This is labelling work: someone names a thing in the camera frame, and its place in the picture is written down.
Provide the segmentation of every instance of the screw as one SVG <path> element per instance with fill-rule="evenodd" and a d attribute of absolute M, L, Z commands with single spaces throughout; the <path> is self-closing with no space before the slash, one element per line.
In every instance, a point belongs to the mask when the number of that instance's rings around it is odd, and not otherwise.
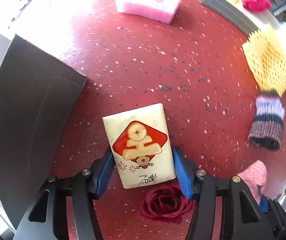
<path fill-rule="evenodd" d="M 197 174 L 200 176 L 204 176 L 206 174 L 206 171 L 205 170 L 198 170 Z"/>
<path fill-rule="evenodd" d="M 82 170 L 82 174 L 83 174 L 83 175 L 91 174 L 91 170 L 90 170 L 90 169 L 83 169 L 83 170 Z"/>
<path fill-rule="evenodd" d="M 239 176 L 233 176 L 232 177 L 232 180 L 236 183 L 240 182 L 241 181 L 241 178 Z"/>
<path fill-rule="evenodd" d="M 48 177 L 47 177 L 47 180 L 48 180 L 49 182 L 53 182 L 54 180 L 56 180 L 56 176 L 54 176 L 54 175 L 48 176 Z"/>

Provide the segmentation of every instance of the red rose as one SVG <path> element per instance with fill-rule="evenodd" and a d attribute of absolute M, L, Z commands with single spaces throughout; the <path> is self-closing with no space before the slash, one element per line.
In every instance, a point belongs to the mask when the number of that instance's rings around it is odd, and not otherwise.
<path fill-rule="evenodd" d="M 193 202 L 187 200 L 177 184 L 158 185 L 151 189 L 141 203 L 141 214 L 152 220 L 180 224 Z"/>

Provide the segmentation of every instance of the yellow foam net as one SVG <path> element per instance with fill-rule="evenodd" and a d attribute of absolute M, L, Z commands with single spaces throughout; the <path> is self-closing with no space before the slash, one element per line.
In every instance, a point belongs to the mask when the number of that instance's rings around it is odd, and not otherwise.
<path fill-rule="evenodd" d="M 276 90 L 282 96 L 286 91 L 286 56 L 274 29 L 250 34 L 242 45 L 247 63 L 261 90 Z"/>

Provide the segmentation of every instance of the red table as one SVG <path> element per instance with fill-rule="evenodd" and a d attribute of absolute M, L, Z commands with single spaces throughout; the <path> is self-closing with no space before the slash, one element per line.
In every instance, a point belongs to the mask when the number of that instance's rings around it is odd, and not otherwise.
<path fill-rule="evenodd" d="M 103 155 L 108 147 L 103 116 L 161 102 L 172 146 L 223 178 L 260 159 L 268 168 L 264 193 L 276 196 L 286 179 L 286 114 L 280 150 L 249 145 L 259 88 L 242 52 L 247 37 L 199 0 L 182 0 L 171 25 L 119 14 L 114 0 L 35 0 L 15 24 L 22 37 L 89 79 L 52 174 L 72 176 Z M 286 94 L 283 99 L 286 106 Z M 105 195 L 95 202 L 105 239 L 185 238 L 192 212 L 181 225 L 140 215 L 150 188 L 124 189 L 113 172 Z"/>

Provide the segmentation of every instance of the metal bolt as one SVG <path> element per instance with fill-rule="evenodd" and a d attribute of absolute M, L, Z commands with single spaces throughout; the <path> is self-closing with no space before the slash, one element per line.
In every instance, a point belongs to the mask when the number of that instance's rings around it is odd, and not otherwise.
<path fill-rule="evenodd" d="M 53 182 L 54 180 L 56 180 L 56 176 L 54 176 L 54 175 L 48 176 L 48 177 L 47 177 L 47 180 L 48 180 L 49 182 Z"/>
<path fill-rule="evenodd" d="M 241 178 L 239 176 L 233 176 L 232 177 L 232 180 L 236 183 L 240 182 L 241 181 Z"/>
<path fill-rule="evenodd" d="M 204 176 L 206 174 L 205 170 L 198 170 L 197 175 Z"/>
<path fill-rule="evenodd" d="M 83 175 L 88 175 L 88 174 L 90 174 L 91 173 L 91 170 L 90 169 L 83 169 L 82 170 L 82 174 Z"/>

